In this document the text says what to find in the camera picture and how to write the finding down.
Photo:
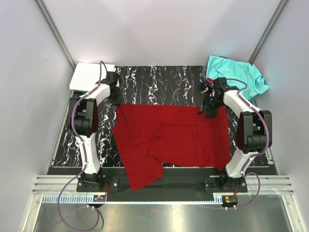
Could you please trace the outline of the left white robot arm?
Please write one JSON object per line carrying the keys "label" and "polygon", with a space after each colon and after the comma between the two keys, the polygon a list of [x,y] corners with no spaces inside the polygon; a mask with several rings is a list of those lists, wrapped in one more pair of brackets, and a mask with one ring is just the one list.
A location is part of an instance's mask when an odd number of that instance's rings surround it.
{"label": "left white robot arm", "polygon": [[94,87],[78,97],[71,97],[68,125],[78,142],[82,157],[82,171],[77,175],[78,187],[100,191],[104,187],[102,167],[96,149],[96,133],[99,128],[98,105],[121,102],[119,75],[108,71],[106,78],[95,82]]}

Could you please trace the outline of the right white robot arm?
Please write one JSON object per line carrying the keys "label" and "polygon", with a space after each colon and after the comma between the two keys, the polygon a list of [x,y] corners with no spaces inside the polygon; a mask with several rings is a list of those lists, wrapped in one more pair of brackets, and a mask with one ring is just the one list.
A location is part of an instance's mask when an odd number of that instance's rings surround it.
{"label": "right white robot arm", "polygon": [[244,188],[247,168],[272,145],[272,113],[254,106],[243,96],[240,88],[227,82],[225,77],[205,80],[208,91],[198,112],[199,115],[205,113],[206,119],[216,118],[219,109],[227,106],[239,119],[236,151],[219,177],[212,184],[206,183],[206,191],[234,192]]}

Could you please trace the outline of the red t shirt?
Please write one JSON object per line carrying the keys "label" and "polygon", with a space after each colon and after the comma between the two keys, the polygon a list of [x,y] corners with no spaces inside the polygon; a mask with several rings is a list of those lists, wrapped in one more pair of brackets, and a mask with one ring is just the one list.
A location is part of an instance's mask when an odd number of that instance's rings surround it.
{"label": "red t shirt", "polygon": [[163,164],[214,167],[230,161],[228,114],[206,119],[197,106],[123,103],[116,109],[116,147],[131,190],[163,177]]}

